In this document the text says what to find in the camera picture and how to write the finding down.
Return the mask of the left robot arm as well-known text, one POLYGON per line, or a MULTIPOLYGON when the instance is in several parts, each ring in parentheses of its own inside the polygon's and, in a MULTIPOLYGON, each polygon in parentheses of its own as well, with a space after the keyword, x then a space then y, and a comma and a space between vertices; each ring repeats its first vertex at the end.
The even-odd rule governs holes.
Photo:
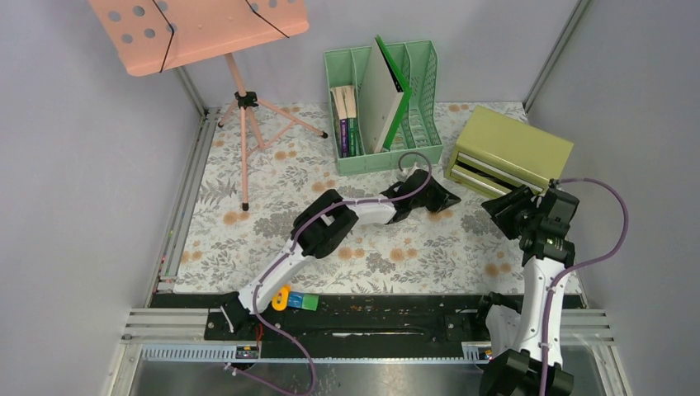
POLYGON ((254 314, 262 313, 305 265, 338 249, 353 229, 395 224, 421 208, 439 214, 460 202, 423 169, 413 170, 378 196, 349 198, 334 189, 326 191, 295 218, 290 237, 274 260, 236 293, 236 299, 220 306, 225 329, 238 339, 251 336, 256 328, 254 314))

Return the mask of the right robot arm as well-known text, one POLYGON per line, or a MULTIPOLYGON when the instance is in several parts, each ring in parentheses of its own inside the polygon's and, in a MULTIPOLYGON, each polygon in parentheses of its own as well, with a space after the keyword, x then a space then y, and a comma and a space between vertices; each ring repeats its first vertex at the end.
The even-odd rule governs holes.
POLYGON ((567 269, 575 246, 566 240, 578 208, 574 196, 555 188, 536 196, 528 186, 488 200, 483 208, 523 252, 522 301, 490 292, 473 318, 475 332, 491 341, 481 395, 569 395, 574 376, 563 369, 560 321, 567 269))

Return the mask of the olive green drawer box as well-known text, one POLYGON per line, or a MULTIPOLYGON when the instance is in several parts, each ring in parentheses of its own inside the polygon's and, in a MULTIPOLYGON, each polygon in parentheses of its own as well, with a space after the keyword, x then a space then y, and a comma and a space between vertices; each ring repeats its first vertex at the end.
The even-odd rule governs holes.
POLYGON ((526 186, 541 196, 564 171, 574 144, 476 106, 456 140, 444 177, 490 199, 526 186))

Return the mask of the yellow blue green toy block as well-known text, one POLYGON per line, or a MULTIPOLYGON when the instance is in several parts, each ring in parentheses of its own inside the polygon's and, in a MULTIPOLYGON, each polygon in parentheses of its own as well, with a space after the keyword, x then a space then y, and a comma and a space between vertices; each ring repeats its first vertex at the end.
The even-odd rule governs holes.
POLYGON ((276 311, 284 311, 286 309, 316 311, 319 306, 319 296, 293 291, 289 285, 284 285, 273 296, 271 305, 276 311))

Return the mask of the treehouse paperback book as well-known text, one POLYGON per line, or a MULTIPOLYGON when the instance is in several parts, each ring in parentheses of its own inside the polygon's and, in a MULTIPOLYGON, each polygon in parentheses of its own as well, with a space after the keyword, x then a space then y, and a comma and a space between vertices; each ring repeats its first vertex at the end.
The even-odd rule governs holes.
POLYGON ((355 87, 353 85, 344 86, 343 97, 347 114, 349 151, 350 155, 355 157, 361 154, 355 87))

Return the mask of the purple paperback book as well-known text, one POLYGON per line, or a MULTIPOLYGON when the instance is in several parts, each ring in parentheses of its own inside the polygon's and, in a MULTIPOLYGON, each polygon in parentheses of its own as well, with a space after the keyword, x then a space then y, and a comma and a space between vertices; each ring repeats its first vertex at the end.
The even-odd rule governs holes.
POLYGON ((336 125, 338 127, 338 144, 339 155, 341 158, 347 158, 350 154, 349 138, 348 138, 348 113, 346 101, 343 95, 342 87, 333 87, 330 89, 333 95, 333 108, 336 117, 336 125))

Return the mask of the green file organizer rack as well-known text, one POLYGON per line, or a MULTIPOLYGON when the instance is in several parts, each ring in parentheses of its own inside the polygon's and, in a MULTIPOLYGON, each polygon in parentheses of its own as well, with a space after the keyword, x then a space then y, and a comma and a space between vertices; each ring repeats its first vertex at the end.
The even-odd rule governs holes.
MULTIPOLYGON (((340 176, 354 176, 368 172, 396 168, 401 154, 416 150, 436 164, 442 155, 442 140, 434 122, 435 90, 438 76, 438 54, 431 40, 398 42, 405 44, 410 56, 409 82, 412 95, 399 132, 390 151, 367 153, 347 158, 339 155, 338 127, 333 108, 333 95, 329 93, 329 112, 336 168, 340 176)), ((360 86, 367 68, 371 48, 369 46, 333 49, 324 52, 326 86, 360 86)))

